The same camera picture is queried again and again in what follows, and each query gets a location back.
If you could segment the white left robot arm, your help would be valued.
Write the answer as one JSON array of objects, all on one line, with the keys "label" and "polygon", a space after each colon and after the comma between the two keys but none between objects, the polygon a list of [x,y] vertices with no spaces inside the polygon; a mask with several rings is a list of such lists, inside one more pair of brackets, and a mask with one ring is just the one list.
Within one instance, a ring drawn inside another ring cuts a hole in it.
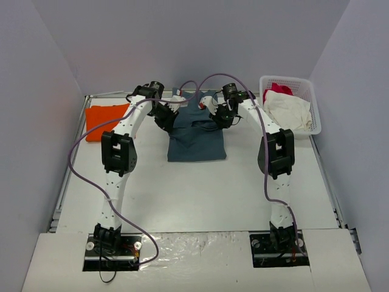
[{"label": "white left robot arm", "polygon": [[122,247],[122,220],[115,211],[122,209],[125,185],[137,163],[134,145],[137,130],[144,118],[151,116],[159,128],[169,133],[178,116],[180,105],[160,102],[163,91],[164,85],[157,81],[137,86],[123,119],[111,131],[102,134],[105,192],[109,196],[103,202],[102,214],[94,229],[94,240],[100,242],[100,247],[108,254],[116,254]]}]

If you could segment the blue-grey t-shirt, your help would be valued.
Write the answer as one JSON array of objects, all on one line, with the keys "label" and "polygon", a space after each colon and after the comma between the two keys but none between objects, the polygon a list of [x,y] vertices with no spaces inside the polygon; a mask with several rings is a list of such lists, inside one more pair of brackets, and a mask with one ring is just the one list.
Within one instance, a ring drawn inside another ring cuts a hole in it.
[{"label": "blue-grey t-shirt", "polygon": [[209,118],[206,110],[198,108],[192,94],[182,91],[189,100],[187,106],[179,108],[169,135],[168,162],[207,162],[225,160],[222,129]]}]

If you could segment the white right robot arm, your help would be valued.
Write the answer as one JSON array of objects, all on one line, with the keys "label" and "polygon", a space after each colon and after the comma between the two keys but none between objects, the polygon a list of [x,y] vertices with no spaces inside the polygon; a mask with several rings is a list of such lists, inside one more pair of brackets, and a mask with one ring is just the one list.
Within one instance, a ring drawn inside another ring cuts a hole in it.
[{"label": "white right robot arm", "polygon": [[245,120],[257,134],[261,143],[258,166],[264,174],[264,195],[270,202],[270,245],[284,251],[295,241],[295,217],[290,201],[290,180],[295,163],[294,134],[276,124],[261,108],[250,91],[239,91],[234,83],[222,87],[224,103],[206,96],[200,101],[201,109],[209,110],[209,118],[221,129],[230,128],[234,118]]}]

